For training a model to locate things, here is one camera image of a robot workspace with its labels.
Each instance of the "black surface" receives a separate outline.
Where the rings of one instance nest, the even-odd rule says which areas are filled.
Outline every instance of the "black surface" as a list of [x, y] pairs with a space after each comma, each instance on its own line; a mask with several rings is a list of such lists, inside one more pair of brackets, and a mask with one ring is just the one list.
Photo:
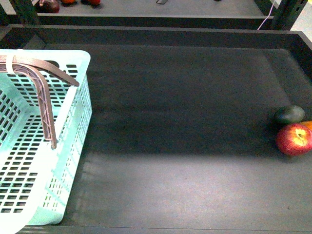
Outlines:
[[[264, 20], [259, 17], [243, 18], [171, 18], [171, 17], [70, 17], [39, 16], [45, 25], [90, 25], [90, 26], [125, 26], [125, 27], [178, 27], [178, 28], [226, 28], [257, 29]], [[270, 25], [268, 19], [263, 28]]]
[[245, 231], [245, 230], [192, 230], [192, 229], [151, 229], [151, 228], [108, 228], [108, 227], [70, 227], [70, 226], [32, 226], [25, 227], [18, 234], [294, 234], [287, 231]]
[[271, 30], [291, 30], [308, 0], [282, 0], [270, 26]]
[[9, 24], [9, 20], [7, 14], [3, 7], [0, 5], [0, 26], [7, 26]]
[[[267, 16], [270, 13], [270, 9], [272, 7], [272, 2], [270, 0], [254, 0], [262, 13]], [[273, 7], [271, 16], [274, 16], [276, 12], [276, 8]]]
[[[59, 227], [312, 231], [312, 155], [287, 160], [270, 125], [288, 104], [312, 118], [311, 78], [300, 67], [311, 53], [305, 37], [73, 29], [58, 41], [56, 32], [64, 35], [38, 30], [45, 49], [91, 55], [94, 111]], [[89, 36], [68, 43], [73, 35]]]
[[22, 24], [40, 24], [31, 0], [9, 0]]

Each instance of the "brown handle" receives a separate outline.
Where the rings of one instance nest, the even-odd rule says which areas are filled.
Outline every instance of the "brown handle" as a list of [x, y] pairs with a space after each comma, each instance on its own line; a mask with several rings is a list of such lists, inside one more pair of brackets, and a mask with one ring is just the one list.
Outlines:
[[[7, 56], [0, 55], [0, 73], [6, 73]], [[52, 73], [55, 77], [66, 82], [67, 84], [79, 86], [79, 82], [74, 78], [61, 71], [53, 64], [34, 58], [14, 56], [12, 63], [13, 71], [17, 74], [23, 74], [29, 77], [35, 85], [38, 94], [38, 104], [44, 138], [51, 141], [52, 149], [57, 147], [57, 139], [53, 120], [52, 104], [49, 92], [49, 86], [44, 76], [38, 69]]]

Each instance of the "basket holes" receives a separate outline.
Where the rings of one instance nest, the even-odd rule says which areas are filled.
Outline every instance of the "basket holes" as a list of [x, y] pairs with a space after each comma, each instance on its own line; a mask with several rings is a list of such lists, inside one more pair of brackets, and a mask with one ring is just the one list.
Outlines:
[[4, 125], [3, 125], [3, 127], [6, 128], [6, 126], [7, 126], [8, 124], [9, 124], [9, 121], [6, 121], [6, 122], [4, 123]]
[[11, 193], [11, 194], [18, 194], [19, 191], [20, 191], [19, 189], [11, 189], [11, 190], [10, 190], [10, 193]]
[[20, 200], [27, 200], [27, 199], [28, 199], [28, 196], [19, 196], [19, 199], [20, 199]]
[[4, 140], [4, 139], [6, 138], [7, 135], [8, 135], [7, 133], [4, 133], [4, 134], [3, 134], [3, 137], [1, 138], [1, 140]]
[[26, 202], [18, 202], [17, 204], [16, 204], [16, 206], [25, 206], [26, 205]]
[[15, 196], [15, 195], [9, 195], [8, 196], [8, 199], [9, 200], [15, 200], [18, 196]]
[[4, 206], [13, 206], [14, 202], [7, 201], [4, 203]]
[[0, 187], [7, 188], [7, 187], [10, 187], [10, 185], [11, 185], [10, 183], [2, 183]]
[[10, 131], [12, 127], [13, 127], [13, 124], [10, 124], [10, 126], [8, 127], [8, 131]]
[[14, 209], [13, 213], [21, 213], [23, 209]]
[[34, 184], [24, 184], [24, 188], [32, 188]]
[[67, 68], [76, 68], [77, 66], [75, 64], [67, 64], [66, 67]]
[[12, 209], [1, 209], [1, 213], [10, 213]]

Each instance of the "apple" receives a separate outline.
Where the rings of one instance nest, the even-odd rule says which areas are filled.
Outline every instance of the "apple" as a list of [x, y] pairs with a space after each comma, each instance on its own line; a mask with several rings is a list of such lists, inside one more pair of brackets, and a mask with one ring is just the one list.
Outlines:
[[289, 156], [299, 156], [312, 150], [312, 131], [299, 123], [283, 127], [276, 136], [279, 150]]

